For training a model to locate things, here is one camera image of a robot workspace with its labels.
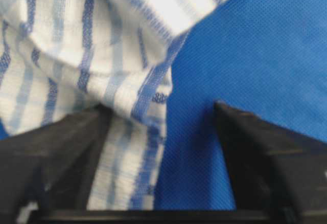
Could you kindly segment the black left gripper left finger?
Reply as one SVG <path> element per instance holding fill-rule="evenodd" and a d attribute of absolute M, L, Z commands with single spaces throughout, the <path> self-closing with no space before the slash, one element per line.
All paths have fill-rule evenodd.
<path fill-rule="evenodd" d="M 96 106 L 1 141 L 1 216 L 86 209 L 112 111 Z"/>

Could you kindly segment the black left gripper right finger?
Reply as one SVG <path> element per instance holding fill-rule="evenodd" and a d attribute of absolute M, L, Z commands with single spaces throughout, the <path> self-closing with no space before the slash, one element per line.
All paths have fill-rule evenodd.
<path fill-rule="evenodd" d="M 238 209 L 326 216 L 326 143 L 225 103 L 216 130 Z"/>

